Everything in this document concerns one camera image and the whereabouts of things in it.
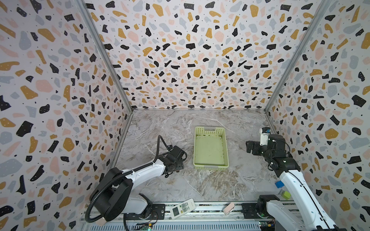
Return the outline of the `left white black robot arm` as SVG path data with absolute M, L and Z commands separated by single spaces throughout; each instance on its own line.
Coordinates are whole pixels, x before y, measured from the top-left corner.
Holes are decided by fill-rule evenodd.
M 85 221 L 100 219 L 112 221 L 121 213 L 136 214 L 140 219 L 152 216 L 153 202 L 142 193 L 131 196 L 131 191 L 147 181 L 184 169 L 188 154 L 178 146 L 159 155 L 155 160 L 128 170 L 117 167 L 110 169 L 90 196 L 90 204 L 85 212 Z

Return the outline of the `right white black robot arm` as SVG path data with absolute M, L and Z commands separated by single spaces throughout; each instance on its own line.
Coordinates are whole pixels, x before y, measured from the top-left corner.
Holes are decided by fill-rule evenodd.
M 288 147 L 281 135 L 262 133 L 260 141 L 247 141 L 246 151 L 261 156 L 279 180 L 293 196 L 300 212 L 298 218 L 272 194 L 260 195 L 256 213 L 262 218 L 273 218 L 286 231 L 339 231 L 340 228 L 329 217 L 315 198 L 297 162 L 285 150 Z

